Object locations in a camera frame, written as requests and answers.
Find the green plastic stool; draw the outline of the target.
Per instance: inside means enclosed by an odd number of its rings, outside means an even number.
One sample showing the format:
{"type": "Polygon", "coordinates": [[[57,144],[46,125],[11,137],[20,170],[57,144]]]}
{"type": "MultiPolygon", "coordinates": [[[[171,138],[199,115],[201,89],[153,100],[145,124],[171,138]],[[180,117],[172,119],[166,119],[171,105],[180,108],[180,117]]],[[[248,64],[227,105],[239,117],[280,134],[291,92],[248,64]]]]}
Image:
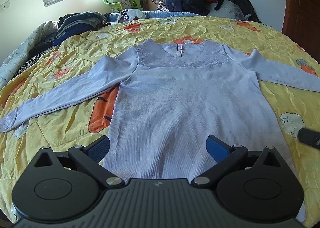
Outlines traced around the green plastic stool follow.
{"type": "MultiPolygon", "coordinates": [[[[131,3],[132,8],[139,9],[140,11],[144,10],[140,0],[129,0],[129,2],[131,3]]],[[[103,3],[109,6],[113,13],[119,13],[125,9],[120,2],[109,3],[107,0],[103,0],[103,3]]]]}

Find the light blue floral comforter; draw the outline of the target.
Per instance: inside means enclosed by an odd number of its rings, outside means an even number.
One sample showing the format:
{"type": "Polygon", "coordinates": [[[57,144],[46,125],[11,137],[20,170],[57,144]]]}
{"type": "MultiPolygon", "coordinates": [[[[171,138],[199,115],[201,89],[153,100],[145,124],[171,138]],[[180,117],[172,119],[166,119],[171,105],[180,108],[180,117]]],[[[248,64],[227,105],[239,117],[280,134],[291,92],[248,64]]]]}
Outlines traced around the light blue floral comforter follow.
{"type": "Polygon", "coordinates": [[[9,54],[1,64],[1,89],[14,77],[21,65],[28,60],[31,49],[34,48],[43,37],[57,30],[57,26],[57,21],[41,23],[17,49],[9,54]]]}

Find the white wall switch plate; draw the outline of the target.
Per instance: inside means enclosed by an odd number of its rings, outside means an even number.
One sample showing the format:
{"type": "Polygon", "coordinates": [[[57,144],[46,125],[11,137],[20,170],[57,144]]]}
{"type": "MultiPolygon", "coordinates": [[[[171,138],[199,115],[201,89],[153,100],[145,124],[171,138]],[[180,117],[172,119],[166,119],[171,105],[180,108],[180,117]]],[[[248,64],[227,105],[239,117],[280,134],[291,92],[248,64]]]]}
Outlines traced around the white wall switch plate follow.
{"type": "Polygon", "coordinates": [[[0,12],[5,11],[6,9],[8,9],[10,7],[10,1],[7,0],[6,2],[4,2],[3,4],[0,5],[0,12]]]}

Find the lavender long sleeve top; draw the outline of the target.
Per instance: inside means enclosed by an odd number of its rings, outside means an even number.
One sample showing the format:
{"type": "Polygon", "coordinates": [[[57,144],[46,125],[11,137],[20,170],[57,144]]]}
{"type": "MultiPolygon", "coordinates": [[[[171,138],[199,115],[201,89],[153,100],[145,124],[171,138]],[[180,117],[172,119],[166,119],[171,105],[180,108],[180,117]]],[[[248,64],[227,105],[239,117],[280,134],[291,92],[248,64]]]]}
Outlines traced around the lavender long sleeve top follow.
{"type": "Polygon", "coordinates": [[[276,117],[259,81],[319,91],[319,78],[225,44],[158,44],[146,40],[116,58],[32,98],[1,119],[5,133],[38,116],[77,105],[119,86],[103,166],[130,178],[187,178],[212,167],[206,138],[250,150],[272,145],[291,165],[276,117]]]}

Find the brown wooden door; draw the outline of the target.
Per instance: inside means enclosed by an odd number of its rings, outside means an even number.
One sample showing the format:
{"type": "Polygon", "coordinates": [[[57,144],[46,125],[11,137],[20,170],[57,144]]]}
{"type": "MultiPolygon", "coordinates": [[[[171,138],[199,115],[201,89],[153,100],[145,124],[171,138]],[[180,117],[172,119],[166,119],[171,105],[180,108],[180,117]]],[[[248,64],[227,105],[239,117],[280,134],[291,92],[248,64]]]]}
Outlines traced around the brown wooden door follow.
{"type": "Polygon", "coordinates": [[[282,33],[300,46],[319,37],[319,0],[286,0],[282,33]]]}

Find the pile of dark folded clothes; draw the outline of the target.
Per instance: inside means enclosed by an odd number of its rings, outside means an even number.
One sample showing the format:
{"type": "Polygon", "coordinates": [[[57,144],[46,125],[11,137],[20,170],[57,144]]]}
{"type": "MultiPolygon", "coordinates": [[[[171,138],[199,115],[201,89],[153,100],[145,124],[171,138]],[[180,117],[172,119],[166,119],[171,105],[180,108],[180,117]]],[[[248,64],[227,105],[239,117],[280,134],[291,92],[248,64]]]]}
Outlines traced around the pile of dark folded clothes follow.
{"type": "Polygon", "coordinates": [[[96,31],[110,25],[107,19],[108,16],[94,11],[67,14],[64,17],[60,17],[53,46],[61,45],[62,42],[73,35],[96,31]]]}

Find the yellow cartoon print quilt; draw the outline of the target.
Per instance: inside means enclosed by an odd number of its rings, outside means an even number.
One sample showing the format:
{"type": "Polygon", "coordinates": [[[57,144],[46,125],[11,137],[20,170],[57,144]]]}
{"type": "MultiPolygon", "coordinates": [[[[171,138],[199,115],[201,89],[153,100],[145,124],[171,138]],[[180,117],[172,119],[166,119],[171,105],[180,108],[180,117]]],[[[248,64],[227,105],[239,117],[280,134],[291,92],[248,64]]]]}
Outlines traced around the yellow cartoon print quilt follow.
{"type": "MultiPolygon", "coordinates": [[[[75,35],[43,55],[1,90],[1,115],[78,74],[103,56],[117,56],[147,39],[158,43],[225,43],[246,54],[257,49],[265,58],[319,75],[319,64],[302,47],[270,26],[217,17],[173,17],[125,22],[75,35]]],[[[95,100],[31,120],[21,133],[1,134],[1,211],[15,222],[11,193],[37,151],[49,146],[63,151],[87,145],[106,134],[89,122],[95,100]]]]}

